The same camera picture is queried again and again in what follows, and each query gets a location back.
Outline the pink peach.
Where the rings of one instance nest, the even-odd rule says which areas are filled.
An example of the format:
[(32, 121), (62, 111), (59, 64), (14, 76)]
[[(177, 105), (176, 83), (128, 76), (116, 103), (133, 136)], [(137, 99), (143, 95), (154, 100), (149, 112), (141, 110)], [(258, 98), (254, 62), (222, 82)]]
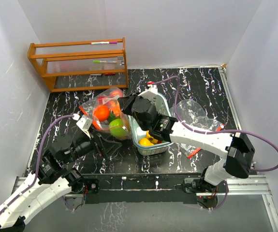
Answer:
[(122, 97), (123, 96), (123, 92), (122, 91), (120, 91), (120, 90), (113, 90), (112, 92), (111, 92), (111, 96), (112, 97)]

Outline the green lime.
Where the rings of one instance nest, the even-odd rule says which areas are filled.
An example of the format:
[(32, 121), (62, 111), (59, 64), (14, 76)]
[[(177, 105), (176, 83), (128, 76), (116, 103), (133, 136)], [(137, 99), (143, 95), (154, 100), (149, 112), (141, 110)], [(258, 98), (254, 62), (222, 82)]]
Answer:
[(109, 130), (111, 134), (116, 138), (125, 137), (127, 135), (127, 131), (123, 127), (123, 122), (120, 118), (114, 119), (109, 123)]

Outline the clear orange-zip bag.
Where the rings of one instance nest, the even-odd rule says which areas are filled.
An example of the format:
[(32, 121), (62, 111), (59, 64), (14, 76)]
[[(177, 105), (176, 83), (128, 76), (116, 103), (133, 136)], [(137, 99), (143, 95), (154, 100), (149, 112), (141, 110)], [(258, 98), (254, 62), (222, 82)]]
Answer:
[(96, 122), (111, 122), (121, 116), (118, 98), (124, 93), (117, 87), (105, 90), (96, 97), (79, 106), (83, 114), (92, 117)]

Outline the small orange tangerine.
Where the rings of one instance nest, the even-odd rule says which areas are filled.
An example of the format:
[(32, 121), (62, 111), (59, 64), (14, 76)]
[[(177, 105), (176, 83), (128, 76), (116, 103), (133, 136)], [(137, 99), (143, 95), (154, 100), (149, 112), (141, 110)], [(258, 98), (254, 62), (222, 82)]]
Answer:
[(106, 121), (110, 116), (110, 110), (106, 105), (100, 105), (95, 109), (94, 116), (100, 122)]

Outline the red bell pepper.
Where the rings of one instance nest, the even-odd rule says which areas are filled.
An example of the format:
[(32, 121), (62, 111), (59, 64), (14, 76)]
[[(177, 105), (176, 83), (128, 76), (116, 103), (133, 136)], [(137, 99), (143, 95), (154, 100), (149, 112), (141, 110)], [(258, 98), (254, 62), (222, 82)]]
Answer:
[(101, 105), (106, 104), (110, 100), (111, 100), (111, 98), (107, 97), (107, 96), (100, 96), (97, 98), (98, 104), (101, 104)]

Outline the yellow lemon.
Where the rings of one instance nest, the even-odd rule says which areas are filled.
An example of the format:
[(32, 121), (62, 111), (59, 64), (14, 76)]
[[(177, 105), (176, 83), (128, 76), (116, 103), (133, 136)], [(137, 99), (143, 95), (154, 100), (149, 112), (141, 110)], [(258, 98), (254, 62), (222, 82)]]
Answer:
[(139, 140), (139, 145), (141, 146), (153, 146), (154, 144), (152, 144), (147, 138), (142, 138)]

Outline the yellow bell pepper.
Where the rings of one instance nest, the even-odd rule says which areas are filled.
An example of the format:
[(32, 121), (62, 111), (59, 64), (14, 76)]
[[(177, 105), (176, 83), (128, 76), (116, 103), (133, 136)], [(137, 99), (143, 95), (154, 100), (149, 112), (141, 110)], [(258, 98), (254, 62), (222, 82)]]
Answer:
[(146, 138), (152, 143), (152, 144), (157, 144), (158, 140), (155, 139), (153, 136), (150, 135), (149, 131), (146, 131)]

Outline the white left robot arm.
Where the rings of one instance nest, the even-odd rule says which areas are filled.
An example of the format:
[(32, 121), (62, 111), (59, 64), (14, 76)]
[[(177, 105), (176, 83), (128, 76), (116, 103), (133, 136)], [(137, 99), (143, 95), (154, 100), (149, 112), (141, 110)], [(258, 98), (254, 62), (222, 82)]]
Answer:
[(120, 142), (99, 133), (91, 137), (82, 134), (76, 140), (68, 135), (57, 138), (38, 157), (34, 171), (0, 205), (0, 232), (22, 232), (34, 216), (68, 193), (81, 193), (84, 201), (87, 194), (98, 193), (98, 179), (83, 177), (68, 164), (90, 152), (106, 159), (120, 147)]

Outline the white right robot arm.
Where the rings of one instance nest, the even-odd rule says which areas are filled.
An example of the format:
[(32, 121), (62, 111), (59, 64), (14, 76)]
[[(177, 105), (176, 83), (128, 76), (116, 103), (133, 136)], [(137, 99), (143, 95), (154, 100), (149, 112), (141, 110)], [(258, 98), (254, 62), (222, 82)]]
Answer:
[(220, 160), (205, 168), (198, 179), (187, 181), (191, 192), (212, 192), (219, 183), (231, 177), (249, 176), (255, 149), (249, 138), (240, 132), (195, 132), (189, 125), (157, 111), (150, 100), (134, 92), (118, 99), (122, 113), (132, 116), (143, 131), (159, 140), (199, 147), (214, 153)]

